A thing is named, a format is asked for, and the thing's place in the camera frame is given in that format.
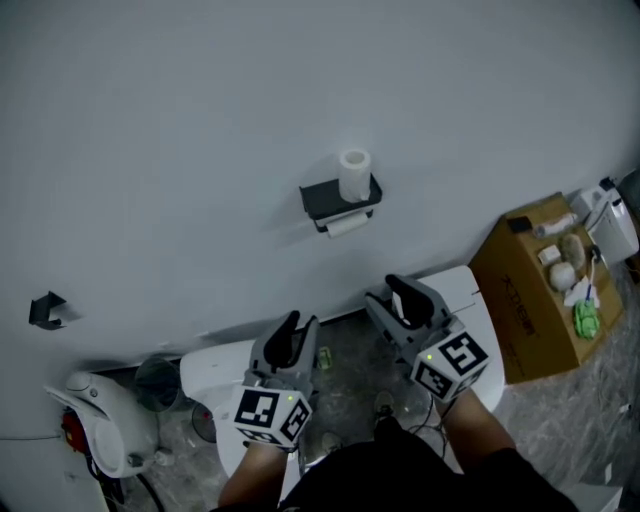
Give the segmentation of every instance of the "small green item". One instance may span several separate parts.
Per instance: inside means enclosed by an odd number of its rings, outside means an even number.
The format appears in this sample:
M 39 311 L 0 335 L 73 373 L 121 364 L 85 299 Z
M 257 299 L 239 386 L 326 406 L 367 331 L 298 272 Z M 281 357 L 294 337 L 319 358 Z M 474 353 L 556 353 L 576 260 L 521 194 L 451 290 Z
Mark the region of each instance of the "small green item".
M 331 350 L 329 347 L 320 347 L 318 350 L 318 366 L 321 370 L 328 370 L 331 368 L 333 361 L 331 359 Z
M 593 299 L 579 300 L 573 309 L 573 320 L 576 333 L 581 338 L 592 340 L 600 330 L 598 310 Z

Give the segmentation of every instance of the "black sleeve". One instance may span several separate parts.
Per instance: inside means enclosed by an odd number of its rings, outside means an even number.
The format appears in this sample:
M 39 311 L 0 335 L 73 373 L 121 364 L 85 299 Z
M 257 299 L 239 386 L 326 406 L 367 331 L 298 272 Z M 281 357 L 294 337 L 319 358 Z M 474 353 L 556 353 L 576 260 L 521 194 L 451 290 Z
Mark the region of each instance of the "black sleeve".
M 483 502 L 495 504 L 493 510 L 578 512 L 569 498 L 510 448 L 490 455 L 465 476 Z

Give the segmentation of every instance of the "toilet paper roll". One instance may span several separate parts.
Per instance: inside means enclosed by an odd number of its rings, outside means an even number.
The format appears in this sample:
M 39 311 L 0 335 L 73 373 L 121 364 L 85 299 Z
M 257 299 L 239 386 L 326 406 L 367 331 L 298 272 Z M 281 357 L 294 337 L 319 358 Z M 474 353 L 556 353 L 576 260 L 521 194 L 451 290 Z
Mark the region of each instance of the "toilet paper roll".
M 349 203 L 366 201 L 371 194 L 371 155 L 363 149 L 349 149 L 338 158 L 340 197 Z
M 327 223 L 327 234 L 329 235 L 329 238 L 344 235 L 345 233 L 353 231 L 360 226 L 364 226 L 368 220 L 369 217 L 367 217 L 367 214 L 364 212 L 358 212 L 341 217 L 338 220 Z

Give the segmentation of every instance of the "black cable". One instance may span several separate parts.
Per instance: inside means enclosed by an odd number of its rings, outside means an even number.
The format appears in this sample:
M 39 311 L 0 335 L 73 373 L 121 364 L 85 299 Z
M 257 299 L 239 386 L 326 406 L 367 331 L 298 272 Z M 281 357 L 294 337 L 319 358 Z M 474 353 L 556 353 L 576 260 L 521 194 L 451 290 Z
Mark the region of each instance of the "black cable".
M 442 455 L 440 456 L 441 459 L 444 459 L 445 455 L 447 454 L 447 445 L 449 444 L 449 440 L 447 439 L 447 436 L 444 433 L 444 420 L 446 419 L 447 415 L 449 414 L 449 412 L 451 411 L 451 409 L 453 408 L 457 400 L 458 399 L 456 398 L 449 403 L 444 413 L 440 417 L 440 423 L 438 423 L 438 425 L 436 425 L 435 427 L 432 427 L 430 425 L 427 425 L 427 421 L 429 421 L 429 417 L 431 416 L 431 411 L 433 410 L 433 404 L 435 401 L 433 396 L 431 396 L 431 404 L 429 405 L 429 410 L 427 411 L 427 416 L 424 419 L 424 421 L 420 425 L 414 425 L 413 427 L 409 427 L 409 429 L 407 430 L 409 433 L 413 435 L 418 435 L 418 432 L 420 432 L 420 430 L 422 430 L 425 427 L 437 432 L 440 435 L 440 438 L 442 439 Z
M 0 437 L 0 441 L 46 441 L 47 439 L 60 439 L 62 436 L 43 436 L 43 437 Z
M 144 485 L 145 489 L 149 491 L 149 495 L 151 496 L 151 499 L 156 504 L 156 507 L 158 507 L 158 512 L 164 512 L 164 507 L 162 506 L 162 502 L 160 501 L 160 498 L 158 498 L 156 491 L 153 489 L 153 487 L 151 487 L 151 484 L 149 483 L 149 481 L 145 477 L 143 477 L 140 473 L 138 473 L 136 476 L 138 477 L 138 480 L 140 480 L 140 483 Z
M 431 403 L 429 404 L 429 410 L 427 411 L 427 416 L 425 417 L 424 421 L 422 423 L 420 423 L 419 425 L 414 425 L 413 427 L 409 427 L 407 429 L 408 432 L 410 432 L 413 435 L 417 435 L 418 432 L 420 432 L 424 427 L 427 426 L 427 421 L 429 421 L 429 418 L 431 417 L 431 411 L 433 410 L 433 396 L 429 395 L 431 397 Z

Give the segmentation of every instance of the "tiled floor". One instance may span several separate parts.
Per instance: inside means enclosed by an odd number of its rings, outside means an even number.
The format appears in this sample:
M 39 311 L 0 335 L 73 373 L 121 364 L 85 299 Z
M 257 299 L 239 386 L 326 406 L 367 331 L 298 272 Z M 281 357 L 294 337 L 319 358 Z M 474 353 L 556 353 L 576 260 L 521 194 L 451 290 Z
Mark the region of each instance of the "tiled floor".
M 522 455 L 558 487 L 578 481 L 602 485 L 609 463 L 613 464 L 610 485 L 623 485 L 640 453 L 640 289 L 624 268 L 614 269 L 613 274 L 626 315 L 607 343 L 578 370 L 509 386 L 496 411 Z M 321 434 L 327 430 L 346 444 L 370 439 L 373 401 L 379 390 L 394 394 L 403 426 L 425 419 L 428 396 L 409 384 L 408 368 L 394 363 L 391 347 L 365 313 L 323 326 L 318 345 L 330 347 L 333 366 L 314 377 L 320 394 L 305 432 L 307 461 L 318 457 Z M 621 414 L 620 408 L 628 403 L 631 411 Z M 435 423 L 434 414 L 430 424 Z M 213 508 L 226 481 L 215 446 L 191 431 L 187 412 L 162 417 L 161 424 L 163 443 L 174 450 L 177 463 L 169 468 L 154 466 L 147 477 L 165 508 L 189 512 Z M 420 435 L 441 451 L 437 433 L 424 429 Z M 455 465 L 450 450 L 446 460 Z M 128 488 L 129 508 L 155 510 L 137 481 L 128 482 Z

